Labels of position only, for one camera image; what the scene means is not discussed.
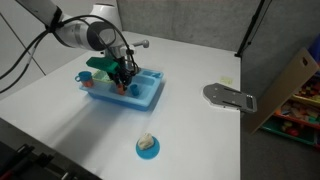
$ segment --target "toy shelf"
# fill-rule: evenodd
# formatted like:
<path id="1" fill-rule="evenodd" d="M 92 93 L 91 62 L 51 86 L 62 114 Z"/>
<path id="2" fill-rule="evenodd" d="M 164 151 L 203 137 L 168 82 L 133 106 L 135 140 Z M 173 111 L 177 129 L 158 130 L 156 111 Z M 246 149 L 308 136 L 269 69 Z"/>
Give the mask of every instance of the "toy shelf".
<path id="1" fill-rule="evenodd" d="M 303 129 L 300 129 L 300 133 L 298 136 L 291 136 L 287 133 L 284 133 L 281 130 L 281 127 L 283 125 L 285 120 L 278 118 L 278 117 L 272 117 L 268 121 L 266 121 L 261 128 L 263 130 L 266 130 L 271 133 L 275 133 L 277 135 L 290 138 L 302 143 L 305 143 L 307 145 L 316 146 L 317 145 L 317 137 L 315 135 L 315 130 L 310 127 L 305 127 Z"/>
<path id="2" fill-rule="evenodd" d="M 312 105 L 312 106 L 320 108 L 320 102 L 319 101 L 315 101 L 313 99 L 301 97 L 301 96 L 298 96 L 298 95 L 293 95 L 290 99 L 293 100 L 293 101 L 296 101 L 296 102 L 300 102 L 302 104 L 309 104 L 309 105 Z"/>
<path id="3" fill-rule="evenodd" d="M 288 121 L 296 122 L 296 123 L 299 123 L 299 124 L 303 124 L 303 125 L 306 125 L 306 126 L 309 126 L 309 127 L 312 127 L 312 128 L 320 130 L 320 125 L 319 124 L 313 124 L 313 123 L 310 123 L 310 122 L 307 122 L 307 121 L 304 121 L 304 120 L 301 120 L 301 119 L 298 119 L 298 118 L 294 118 L 294 117 L 287 116 L 287 115 L 282 115 L 282 114 L 277 114 L 277 113 L 274 113 L 273 116 L 278 117 L 278 118 L 282 118 L 282 119 L 285 119 L 285 120 L 288 120 Z"/>

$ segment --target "orange object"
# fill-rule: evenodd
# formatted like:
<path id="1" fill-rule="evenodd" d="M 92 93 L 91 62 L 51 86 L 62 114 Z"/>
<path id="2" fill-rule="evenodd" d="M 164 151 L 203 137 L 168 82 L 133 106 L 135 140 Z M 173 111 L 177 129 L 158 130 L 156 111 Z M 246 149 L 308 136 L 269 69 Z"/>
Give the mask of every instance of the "orange object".
<path id="1" fill-rule="evenodd" d="M 118 84 L 117 85 L 118 88 L 118 94 L 120 95 L 124 95 L 126 92 L 123 90 L 123 85 L 122 84 Z"/>
<path id="2" fill-rule="evenodd" d="M 277 109 L 275 113 L 276 114 L 281 114 L 281 109 Z"/>
<path id="3" fill-rule="evenodd" d="M 81 81 L 84 87 L 92 87 L 93 86 L 93 80 L 90 79 L 89 81 Z"/>

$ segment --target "white tabletop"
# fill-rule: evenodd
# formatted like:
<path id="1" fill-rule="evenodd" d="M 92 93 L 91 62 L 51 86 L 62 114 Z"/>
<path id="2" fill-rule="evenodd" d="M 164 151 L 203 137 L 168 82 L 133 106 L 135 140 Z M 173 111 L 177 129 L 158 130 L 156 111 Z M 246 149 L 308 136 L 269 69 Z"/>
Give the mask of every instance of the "white tabletop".
<path id="1" fill-rule="evenodd" d="M 211 106 L 205 85 L 227 78 L 240 89 L 240 59 L 234 52 L 125 33 L 137 48 L 140 67 L 164 73 L 157 103 L 142 112 L 92 99 L 74 77 L 90 70 L 88 52 L 0 101 L 0 117 L 102 179 L 240 179 L 240 112 Z M 160 142 L 152 160 L 135 152 L 150 132 Z"/>

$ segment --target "colorful toys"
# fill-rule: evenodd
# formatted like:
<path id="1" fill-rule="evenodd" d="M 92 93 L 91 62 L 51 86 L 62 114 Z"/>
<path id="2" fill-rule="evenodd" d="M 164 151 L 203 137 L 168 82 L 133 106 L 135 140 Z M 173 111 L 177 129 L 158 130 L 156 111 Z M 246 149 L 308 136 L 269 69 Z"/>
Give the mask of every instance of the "colorful toys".
<path id="1" fill-rule="evenodd" d="M 319 78 L 313 77 L 306 82 L 296 94 L 304 98 L 310 98 L 315 101 L 320 101 L 320 81 Z"/>
<path id="2" fill-rule="evenodd" d="M 308 121 L 312 124 L 320 123 L 320 110 L 298 102 L 288 101 L 275 113 Z"/>
<path id="3" fill-rule="evenodd" d="M 285 121 L 283 123 L 283 126 L 281 127 L 282 131 L 291 135 L 291 136 L 298 136 L 299 135 L 299 131 L 298 129 L 293 127 L 292 122 L 290 121 Z"/>

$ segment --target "gray wall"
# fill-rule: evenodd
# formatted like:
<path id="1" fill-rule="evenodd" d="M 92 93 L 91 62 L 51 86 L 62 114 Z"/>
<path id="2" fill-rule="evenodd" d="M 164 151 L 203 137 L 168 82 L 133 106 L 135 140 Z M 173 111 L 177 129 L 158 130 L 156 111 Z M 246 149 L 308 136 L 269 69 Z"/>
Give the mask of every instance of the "gray wall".
<path id="1" fill-rule="evenodd" d="M 119 0 L 124 30 L 236 51 L 259 0 Z M 273 0 L 242 62 L 242 90 L 260 97 L 320 32 L 319 0 Z"/>

